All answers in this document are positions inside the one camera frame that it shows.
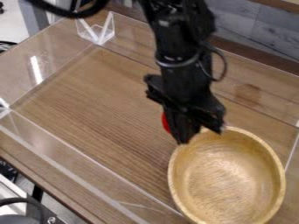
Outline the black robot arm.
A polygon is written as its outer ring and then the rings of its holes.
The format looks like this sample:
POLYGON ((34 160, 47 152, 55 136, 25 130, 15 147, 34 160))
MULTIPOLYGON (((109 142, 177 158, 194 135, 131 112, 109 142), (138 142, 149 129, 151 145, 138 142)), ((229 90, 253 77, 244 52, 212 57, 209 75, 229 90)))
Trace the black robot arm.
POLYGON ((163 106, 163 119, 178 144, 188 144, 208 128, 225 126, 226 107, 212 92, 212 84, 226 72, 213 72, 212 45, 216 16, 205 0, 139 0, 154 31, 159 74, 145 77, 147 97, 163 106))

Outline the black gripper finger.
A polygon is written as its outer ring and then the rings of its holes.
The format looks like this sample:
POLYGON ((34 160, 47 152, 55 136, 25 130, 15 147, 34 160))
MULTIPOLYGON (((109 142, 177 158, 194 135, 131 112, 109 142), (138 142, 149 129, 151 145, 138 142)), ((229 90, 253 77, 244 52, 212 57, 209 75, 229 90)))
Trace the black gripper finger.
POLYGON ((185 130, 184 115, 174 109, 169 108, 166 110, 166 119, 169 122, 169 126, 170 126, 170 130, 171 130, 174 139, 177 140, 178 144, 185 144, 186 143, 186 130, 185 130))
POLYGON ((185 114, 184 115, 184 140, 182 142, 188 144, 193 137, 202 130, 202 121, 196 115, 185 114))

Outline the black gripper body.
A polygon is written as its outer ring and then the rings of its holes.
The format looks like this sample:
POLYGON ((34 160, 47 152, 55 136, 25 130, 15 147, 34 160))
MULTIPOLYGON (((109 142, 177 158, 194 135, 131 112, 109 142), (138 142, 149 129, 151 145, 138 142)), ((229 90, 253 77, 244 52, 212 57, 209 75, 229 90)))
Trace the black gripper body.
POLYGON ((163 112, 174 109, 182 116, 196 115, 201 127, 221 134, 225 126, 226 108, 212 92, 212 58, 193 62, 157 61, 162 74, 149 74, 145 82, 149 86, 147 97, 163 106, 163 112))

